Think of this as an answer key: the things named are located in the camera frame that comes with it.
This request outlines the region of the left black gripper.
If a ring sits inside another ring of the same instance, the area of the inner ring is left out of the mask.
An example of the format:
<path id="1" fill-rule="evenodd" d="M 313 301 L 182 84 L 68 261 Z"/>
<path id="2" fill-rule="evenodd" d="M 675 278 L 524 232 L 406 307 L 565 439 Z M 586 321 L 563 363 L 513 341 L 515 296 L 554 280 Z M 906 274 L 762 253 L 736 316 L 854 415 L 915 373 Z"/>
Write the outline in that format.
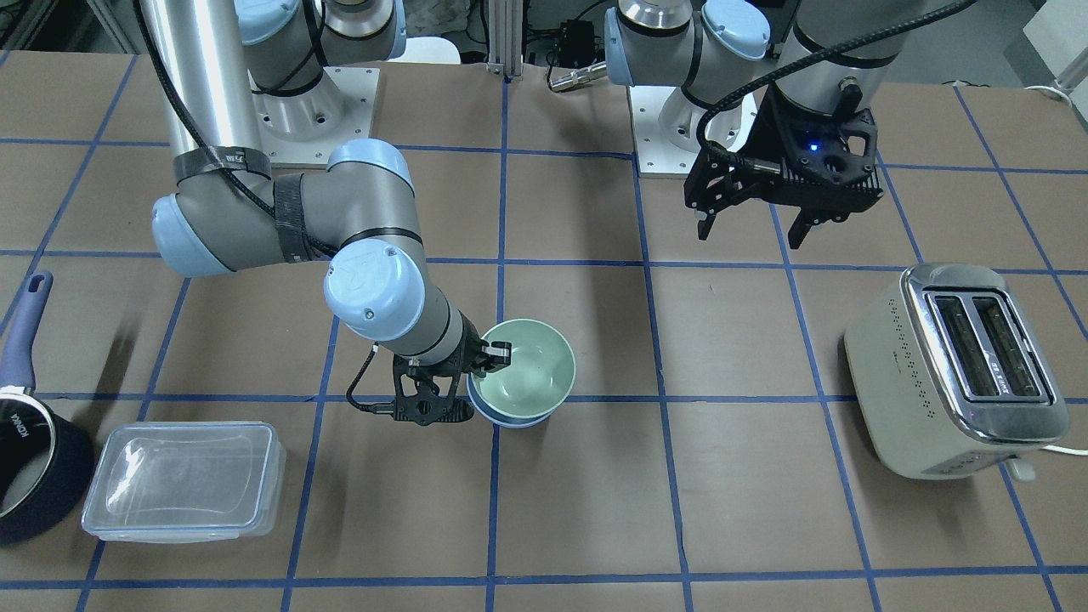
<path id="1" fill-rule="evenodd" d="M 790 249 L 829 217 L 866 212 L 885 193 L 876 139 L 870 109 L 839 122 L 796 107 L 761 107 L 745 146 L 727 161 L 698 155 L 685 179 L 684 205 L 697 210 L 697 238 L 710 236 L 724 208 L 749 198 L 801 208 L 786 232 Z"/>

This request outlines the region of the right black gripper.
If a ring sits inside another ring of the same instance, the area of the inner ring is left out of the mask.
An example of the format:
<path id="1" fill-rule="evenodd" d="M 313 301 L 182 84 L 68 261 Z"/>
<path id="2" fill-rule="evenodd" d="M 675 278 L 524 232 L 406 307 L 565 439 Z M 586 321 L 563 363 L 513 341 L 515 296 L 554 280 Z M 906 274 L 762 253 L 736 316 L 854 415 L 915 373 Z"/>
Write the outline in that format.
<path id="1" fill-rule="evenodd" d="M 416 364 L 408 358 L 393 357 L 394 400 L 392 418 L 398 423 L 466 423 L 475 415 L 469 402 L 458 397 L 465 374 L 486 376 L 498 365 L 512 363 L 514 346 L 509 342 L 490 342 L 479 336 L 474 325 L 462 319 L 462 336 L 443 360 Z"/>

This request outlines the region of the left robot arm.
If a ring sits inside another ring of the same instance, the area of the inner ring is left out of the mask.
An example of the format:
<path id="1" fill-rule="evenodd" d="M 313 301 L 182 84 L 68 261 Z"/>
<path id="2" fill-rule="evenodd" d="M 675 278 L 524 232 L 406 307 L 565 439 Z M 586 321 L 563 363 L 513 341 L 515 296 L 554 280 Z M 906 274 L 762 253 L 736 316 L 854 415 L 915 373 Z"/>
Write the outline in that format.
<path id="1" fill-rule="evenodd" d="M 856 49 L 841 42 L 922 17 L 922 1 L 802 1 L 778 66 L 819 61 L 764 85 L 745 143 L 732 150 L 745 86 L 772 47 L 772 26 L 747 1 L 619 1 L 603 17 L 609 79 L 672 87 L 670 128 L 696 160 L 684 204 L 706 238 L 724 209 L 758 198 L 796 207 L 788 241 L 813 227 L 866 212 L 883 195 L 876 170 L 871 105 L 902 32 Z"/>

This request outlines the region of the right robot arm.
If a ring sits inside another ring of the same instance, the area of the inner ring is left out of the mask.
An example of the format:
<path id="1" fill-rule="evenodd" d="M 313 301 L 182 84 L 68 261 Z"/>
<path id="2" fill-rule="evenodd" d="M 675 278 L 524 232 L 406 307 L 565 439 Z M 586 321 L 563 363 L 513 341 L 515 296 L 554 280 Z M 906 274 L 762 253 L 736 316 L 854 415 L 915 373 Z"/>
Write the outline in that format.
<path id="1" fill-rule="evenodd" d="M 393 356 L 394 396 L 353 407 L 465 423 L 512 363 L 433 282 L 405 157 L 350 123 L 335 70 L 405 52 L 400 1 L 135 1 L 166 98 L 176 189 L 152 234 L 186 278 L 322 260 L 331 313 Z"/>

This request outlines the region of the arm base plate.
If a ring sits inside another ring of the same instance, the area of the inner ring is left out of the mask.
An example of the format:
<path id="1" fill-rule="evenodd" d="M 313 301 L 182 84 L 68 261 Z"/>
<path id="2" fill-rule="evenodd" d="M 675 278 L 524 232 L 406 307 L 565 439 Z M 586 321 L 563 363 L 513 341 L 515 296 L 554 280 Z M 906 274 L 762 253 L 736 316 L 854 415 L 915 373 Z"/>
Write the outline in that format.
<path id="1" fill-rule="evenodd" d="M 634 86 L 628 93 L 642 178 L 687 178 L 697 156 L 695 128 L 704 110 L 692 105 L 677 87 Z M 745 146 L 755 119 L 757 97 L 749 93 L 739 108 L 710 120 L 707 137 L 735 152 Z"/>
<path id="2" fill-rule="evenodd" d="M 262 151 L 275 169 L 319 169 L 331 152 L 370 136 L 378 68 L 326 68 L 314 88 L 294 97 L 254 93 Z"/>

